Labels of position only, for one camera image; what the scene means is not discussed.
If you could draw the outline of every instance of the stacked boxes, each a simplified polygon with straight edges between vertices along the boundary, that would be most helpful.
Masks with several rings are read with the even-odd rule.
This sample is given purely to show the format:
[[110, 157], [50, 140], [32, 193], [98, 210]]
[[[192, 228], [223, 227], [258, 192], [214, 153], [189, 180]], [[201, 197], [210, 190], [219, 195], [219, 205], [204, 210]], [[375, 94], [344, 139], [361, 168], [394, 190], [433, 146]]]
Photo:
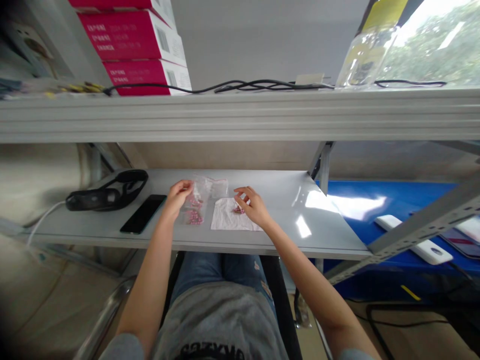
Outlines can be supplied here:
[[[170, 0], [69, 1], [82, 11], [78, 17], [114, 85], [159, 83], [191, 90]], [[138, 10], [124, 11], [132, 7]], [[184, 94], [153, 86], [117, 91], [123, 96]]]

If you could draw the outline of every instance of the black chair leg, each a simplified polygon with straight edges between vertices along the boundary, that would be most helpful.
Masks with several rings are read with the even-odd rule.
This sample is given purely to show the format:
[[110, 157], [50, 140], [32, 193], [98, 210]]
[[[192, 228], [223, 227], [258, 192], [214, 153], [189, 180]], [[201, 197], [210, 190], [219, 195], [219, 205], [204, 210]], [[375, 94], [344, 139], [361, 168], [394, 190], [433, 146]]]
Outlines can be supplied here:
[[275, 303], [276, 318], [285, 350], [290, 360], [302, 360], [297, 328], [278, 256], [260, 256], [266, 282]]
[[175, 263], [173, 264], [173, 268], [171, 269], [170, 276], [168, 277], [168, 287], [166, 289], [165, 306], [163, 307], [163, 314], [161, 316], [160, 328], [164, 324], [165, 316], [167, 316], [167, 312], [169, 311], [170, 300], [172, 299], [172, 293], [174, 292], [175, 283], [177, 282], [177, 278], [179, 277], [180, 269], [182, 268], [184, 258], [185, 258], [185, 251], [179, 251], [176, 254]]

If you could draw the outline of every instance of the blue surface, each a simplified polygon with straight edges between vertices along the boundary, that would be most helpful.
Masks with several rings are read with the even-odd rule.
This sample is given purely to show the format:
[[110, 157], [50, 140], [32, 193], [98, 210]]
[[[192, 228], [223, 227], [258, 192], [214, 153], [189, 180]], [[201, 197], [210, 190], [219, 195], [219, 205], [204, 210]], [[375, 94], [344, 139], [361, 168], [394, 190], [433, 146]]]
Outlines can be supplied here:
[[[329, 181], [328, 197], [362, 242], [370, 244], [385, 231], [374, 223], [376, 217], [391, 214], [401, 221], [453, 189], [456, 184], [385, 181]], [[480, 274], [480, 260], [470, 259], [436, 236], [430, 239], [453, 256], [453, 262], [469, 273]], [[325, 269], [337, 261], [328, 261]], [[430, 265], [410, 250], [404, 251], [368, 270], [454, 273], [449, 267]]]

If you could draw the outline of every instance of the jeans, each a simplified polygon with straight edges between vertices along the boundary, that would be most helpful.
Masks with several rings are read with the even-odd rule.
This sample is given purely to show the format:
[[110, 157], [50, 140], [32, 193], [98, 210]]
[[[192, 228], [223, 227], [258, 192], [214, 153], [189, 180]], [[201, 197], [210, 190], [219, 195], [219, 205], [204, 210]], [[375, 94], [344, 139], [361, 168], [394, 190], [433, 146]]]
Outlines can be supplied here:
[[170, 306], [194, 286], [222, 281], [254, 288], [265, 297], [277, 318], [272, 293], [258, 255], [187, 251], [173, 287]]

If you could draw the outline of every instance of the clear plastic bottle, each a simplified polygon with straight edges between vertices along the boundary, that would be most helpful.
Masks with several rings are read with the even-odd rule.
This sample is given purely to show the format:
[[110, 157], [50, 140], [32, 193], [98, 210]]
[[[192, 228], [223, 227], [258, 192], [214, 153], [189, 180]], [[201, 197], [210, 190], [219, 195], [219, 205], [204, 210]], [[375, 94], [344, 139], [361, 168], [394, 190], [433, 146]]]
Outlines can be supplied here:
[[367, 89], [374, 84], [385, 55], [399, 33], [397, 25], [407, 0], [377, 0], [351, 42], [336, 89]]
[[335, 88], [366, 89], [373, 85], [399, 29], [371, 28], [358, 34], [351, 42]]

